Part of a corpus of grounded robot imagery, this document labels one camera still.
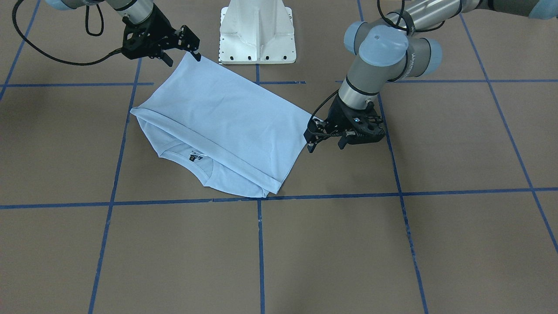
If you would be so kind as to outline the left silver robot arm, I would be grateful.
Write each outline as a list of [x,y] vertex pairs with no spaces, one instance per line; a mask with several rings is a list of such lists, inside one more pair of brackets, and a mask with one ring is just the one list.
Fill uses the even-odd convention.
[[430,74],[441,64],[440,44],[417,34],[476,9],[547,20],[557,16],[557,6],[555,0],[417,0],[402,3],[398,11],[381,12],[375,22],[351,24],[344,45],[355,60],[340,88],[329,96],[333,102],[327,118],[309,119],[304,133],[308,151],[334,137],[340,149],[385,137],[384,120],[375,110],[385,83]]

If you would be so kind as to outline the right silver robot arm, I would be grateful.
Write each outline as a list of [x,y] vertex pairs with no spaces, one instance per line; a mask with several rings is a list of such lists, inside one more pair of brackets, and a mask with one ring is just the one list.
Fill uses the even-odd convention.
[[166,65],[173,66],[173,60],[166,54],[166,50],[173,48],[187,51],[196,61],[201,61],[200,39],[186,25],[179,29],[173,28],[153,0],[108,0],[107,4],[122,17],[125,24],[121,48],[92,62],[61,60],[39,48],[36,50],[51,60],[76,66],[96,65],[118,54],[130,60],[143,57],[160,59]]

